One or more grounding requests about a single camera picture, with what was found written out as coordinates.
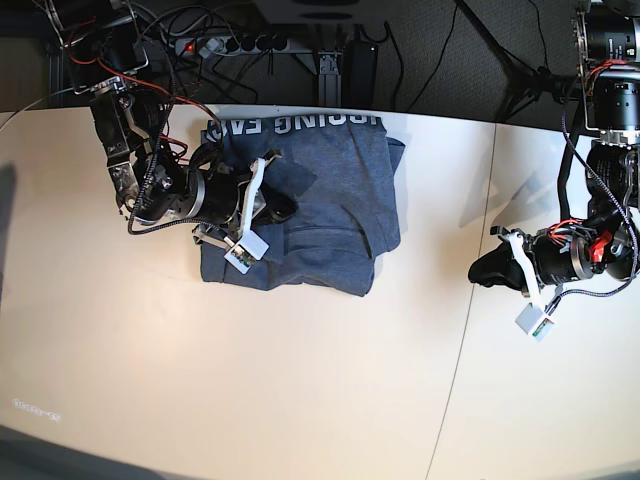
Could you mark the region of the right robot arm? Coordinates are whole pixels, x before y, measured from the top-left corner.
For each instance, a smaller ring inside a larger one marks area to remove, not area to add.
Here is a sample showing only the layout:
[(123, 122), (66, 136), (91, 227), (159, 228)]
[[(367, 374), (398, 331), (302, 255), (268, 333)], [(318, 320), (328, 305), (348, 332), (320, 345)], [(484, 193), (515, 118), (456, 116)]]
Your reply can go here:
[(238, 237), (241, 218), (279, 224), (297, 211), (293, 198), (260, 179), (279, 157), (269, 151), (252, 163), (225, 160), (223, 132), (190, 152), (169, 134), (179, 95), (169, 84), (145, 81), (146, 49), (158, 43), (139, 28), (127, 1), (47, 1), (44, 4), (67, 60), (76, 94), (91, 93), (96, 134), (128, 231), (142, 235), (183, 223)]

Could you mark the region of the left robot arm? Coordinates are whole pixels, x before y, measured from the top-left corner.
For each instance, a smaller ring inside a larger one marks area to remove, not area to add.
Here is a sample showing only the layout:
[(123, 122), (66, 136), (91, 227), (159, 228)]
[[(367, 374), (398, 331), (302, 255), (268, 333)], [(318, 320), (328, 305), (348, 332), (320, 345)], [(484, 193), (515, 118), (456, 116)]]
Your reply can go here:
[(498, 115), (505, 121), (547, 92), (561, 106), (577, 104), (563, 119), (565, 147), (556, 190), (560, 219), (535, 234), (522, 233), (522, 251), (533, 278), (516, 260), (510, 230), (476, 260), (469, 280), (523, 294), (544, 286), (586, 281), (607, 273), (623, 288), (639, 274), (639, 4), (582, 1), (572, 20), (578, 66), (574, 76), (531, 68), (502, 47), (463, 2), (457, 7), (506, 67), (511, 93)]

